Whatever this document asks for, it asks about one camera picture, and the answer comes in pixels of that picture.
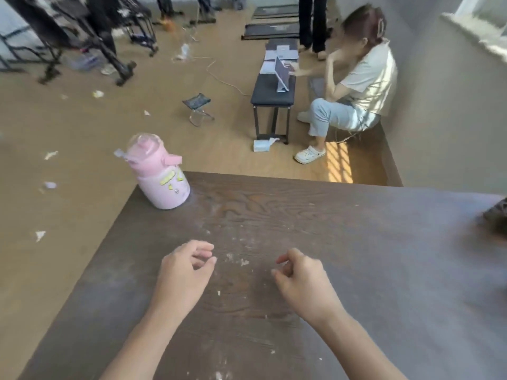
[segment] white t-shirt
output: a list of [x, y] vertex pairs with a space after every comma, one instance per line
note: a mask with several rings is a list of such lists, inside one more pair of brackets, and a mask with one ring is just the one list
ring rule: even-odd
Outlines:
[[389, 41], [374, 46], [340, 84], [353, 92], [346, 97], [353, 105], [385, 116], [395, 94], [398, 70]]

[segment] gray wall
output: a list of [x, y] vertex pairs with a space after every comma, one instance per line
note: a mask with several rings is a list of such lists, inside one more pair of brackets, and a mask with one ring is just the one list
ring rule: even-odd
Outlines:
[[393, 110], [382, 119], [390, 183], [506, 194], [507, 64], [440, 17], [461, 0], [338, 5], [367, 1], [386, 14], [400, 69]]

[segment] right hand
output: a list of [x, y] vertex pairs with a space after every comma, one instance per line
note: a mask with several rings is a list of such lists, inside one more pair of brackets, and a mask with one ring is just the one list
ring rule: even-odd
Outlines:
[[277, 264], [283, 262], [271, 273], [287, 303], [308, 324], [316, 327], [344, 311], [320, 260], [292, 248], [276, 259]]
[[295, 62], [290, 62], [288, 63], [288, 66], [290, 68], [290, 74], [292, 76], [296, 76], [296, 77], [300, 77], [300, 76], [306, 76], [306, 73], [304, 70], [302, 70], [300, 67], [299, 67], [299, 64], [298, 63], [295, 63]]

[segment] reddish brown hair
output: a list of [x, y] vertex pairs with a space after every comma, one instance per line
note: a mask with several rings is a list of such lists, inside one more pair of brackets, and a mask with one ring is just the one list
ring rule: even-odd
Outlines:
[[342, 23], [347, 36], [358, 40], [367, 38], [370, 47], [382, 43], [386, 25], [382, 9], [373, 8], [371, 4], [360, 6]]

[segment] yellow sticker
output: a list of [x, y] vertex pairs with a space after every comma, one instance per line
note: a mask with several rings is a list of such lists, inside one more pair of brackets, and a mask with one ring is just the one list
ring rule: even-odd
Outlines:
[[169, 172], [169, 174], [166, 177], [164, 177], [162, 180], [160, 180], [160, 185], [167, 184], [169, 181], [171, 181], [174, 178], [174, 176], [176, 176], [176, 172], [174, 172], [174, 171]]

